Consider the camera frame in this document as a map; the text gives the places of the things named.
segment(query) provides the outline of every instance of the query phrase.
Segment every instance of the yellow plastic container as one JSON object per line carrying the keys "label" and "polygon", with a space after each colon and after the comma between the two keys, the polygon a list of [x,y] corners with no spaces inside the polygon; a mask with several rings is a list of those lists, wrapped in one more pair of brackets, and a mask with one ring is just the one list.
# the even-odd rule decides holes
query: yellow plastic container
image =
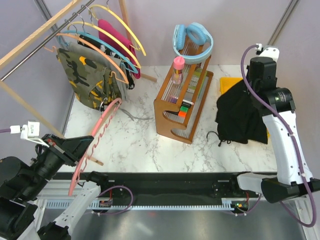
{"label": "yellow plastic container", "polygon": [[[233,85],[237,84],[242,80],[242,77],[229,77],[224,76],[220,78],[220,93],[224,94],[228,91]],[[268,138],[270,137],[268,129],[266,130]]]}

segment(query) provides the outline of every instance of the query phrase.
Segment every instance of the blue clothes hanger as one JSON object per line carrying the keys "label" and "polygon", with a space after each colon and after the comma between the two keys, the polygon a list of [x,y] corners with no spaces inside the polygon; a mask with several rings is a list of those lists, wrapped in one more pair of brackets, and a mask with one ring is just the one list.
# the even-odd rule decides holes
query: blue clothes hanger
{"label": "blue clothes hanger", "polygon": [[83,31],[77,31],[77,30],[66,30],[66,31],[64,31],[62,33],[64,33],[64,34],[79,34],[79,35],[83,35],[83,36],[86,36],[88,38],[91,38],[92,40],[97,41],[98,43],[104,45],[106,48],[110,49],[112,52],[116,53],[123,61],[128,63],[128,65],[131,67],[131,69],[127,68],[123,62],[121,63],[122,65],[124,65],[126,70],[128,70],[128,71],[130,71],[130,72],[132,72],[134,74],[138,73],[138,70],[136,69],[136,67],[133,65],[133,63],[128,58],[126,58],[122,53],[120,53],[114,47],[110,46],[108,43],[102,41],[101,39],[97,38],[96,36],[93,36],[91,34],[83,32]]}

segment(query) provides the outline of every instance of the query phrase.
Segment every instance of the table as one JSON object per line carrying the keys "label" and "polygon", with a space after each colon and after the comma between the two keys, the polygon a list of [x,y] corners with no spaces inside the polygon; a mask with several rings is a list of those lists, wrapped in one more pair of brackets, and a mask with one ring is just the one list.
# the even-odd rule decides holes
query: table
{"label": "table", "polygon": [[[157,83],[137,79],[135,88],[128,91],[129,101],[122,108],[133,116],[154,117],[154,99],[170,66],[143,67],[143,72],[157,77]],[[120,110],[111,120],[93,156],[104,165],[88,161],[85,172],[274,172],[277,164],[271,140],[262,144],[222,143],[208,131],[217,130],[215,122],[221,77],[241,77],[239,65],[210,65],[214,73],[203,112],[192,144],[182,143],[156,132],[155,120],[134,120]],[[66,138],[87,135],[100,113],[74,99],[65,132]],[[73,172],[63,166],[59,172]]]}

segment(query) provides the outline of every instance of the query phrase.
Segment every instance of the gray floor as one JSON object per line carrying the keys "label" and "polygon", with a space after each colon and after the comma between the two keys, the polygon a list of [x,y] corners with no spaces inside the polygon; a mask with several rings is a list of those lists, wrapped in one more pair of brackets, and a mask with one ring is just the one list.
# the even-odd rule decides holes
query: gray floor
{"label": "gray floor", "polygon": [[[45,210],[42,224],[62,210]],[[306,240],[279,204],[260,202],[245,217],[216,211],[132,210],[116,216],[84,215],[73,240]]]}

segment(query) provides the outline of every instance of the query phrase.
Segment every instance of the pink bottle cap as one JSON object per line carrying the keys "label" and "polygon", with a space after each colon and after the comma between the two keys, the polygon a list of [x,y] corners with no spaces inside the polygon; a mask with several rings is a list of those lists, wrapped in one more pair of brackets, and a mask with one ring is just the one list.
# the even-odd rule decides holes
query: pink bottle cap
{"label": "pink bottle cap", "polygon": [[173,67],[177,70],[182,70],[185,67],[185,59],[182,56],[177,56],[173,60]]}

